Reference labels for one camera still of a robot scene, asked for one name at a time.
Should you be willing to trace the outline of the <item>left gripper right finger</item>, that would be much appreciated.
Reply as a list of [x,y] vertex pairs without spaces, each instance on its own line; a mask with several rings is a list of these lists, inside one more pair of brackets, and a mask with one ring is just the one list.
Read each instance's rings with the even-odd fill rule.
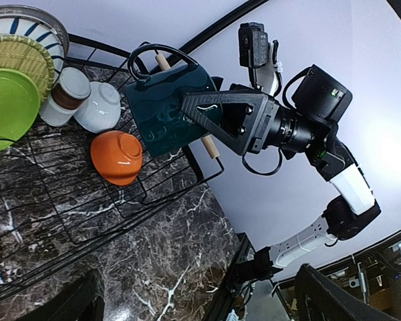
[[312,320],[314,308],[326,320],[394,320],[341,289],[311,265],[303,264],[295,278],[295,295],[300,320]]

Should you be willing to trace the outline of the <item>white brown-band cup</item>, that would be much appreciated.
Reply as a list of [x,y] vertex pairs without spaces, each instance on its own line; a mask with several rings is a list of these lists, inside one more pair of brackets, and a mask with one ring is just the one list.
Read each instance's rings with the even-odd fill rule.
[[63,126],[91,94],[90,81],[79,69],[66,67],[39,111],[50,126]]

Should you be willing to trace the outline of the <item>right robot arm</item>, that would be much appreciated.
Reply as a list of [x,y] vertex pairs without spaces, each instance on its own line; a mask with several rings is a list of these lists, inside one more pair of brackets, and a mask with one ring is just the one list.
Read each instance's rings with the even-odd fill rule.
[[305,68],[293,82],[298,88],[281,100],[235,84],[227,91],[186,93],[180,103],[185,115],[235,154],[257,154],[270,146],[277,147],[280,160],[303,153],[339,193],[303,231],[237,264],[234,279],[241,284],[272,278],[322,245],[353,238],[381,211],[358,162],[337,136],[352,93],[318,66]]

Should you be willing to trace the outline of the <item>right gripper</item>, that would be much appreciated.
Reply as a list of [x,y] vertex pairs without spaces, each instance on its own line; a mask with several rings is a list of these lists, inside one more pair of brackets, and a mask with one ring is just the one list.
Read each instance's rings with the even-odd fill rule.
[[259,154],[280,104],[272,96],[252,90],[185,94],[180,105],[189,110],[216,104],[203,112],[199,125],[235,154]]

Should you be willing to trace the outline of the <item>dark green mug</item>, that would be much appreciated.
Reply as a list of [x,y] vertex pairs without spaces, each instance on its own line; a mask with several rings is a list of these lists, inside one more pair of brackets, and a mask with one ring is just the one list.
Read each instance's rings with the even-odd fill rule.
[[[154,50],[177,54],[186,63],[153,75],[135,70],[136,58]],[[125,86],[125,97],[152,158],[180,149],[207,134],[180,108],[185,94],[217,90],[213,79],[196,60],[176,48],[147,43],[130,54],[128,71],[134,81]]]

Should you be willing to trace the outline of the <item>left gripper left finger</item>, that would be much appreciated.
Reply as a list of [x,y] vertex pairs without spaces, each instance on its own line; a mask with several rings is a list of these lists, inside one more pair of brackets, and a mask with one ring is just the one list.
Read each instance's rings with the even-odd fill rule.
[[103,320],[104,280],[96,268],[65,269],[59,291],[44,304],[16,320]]

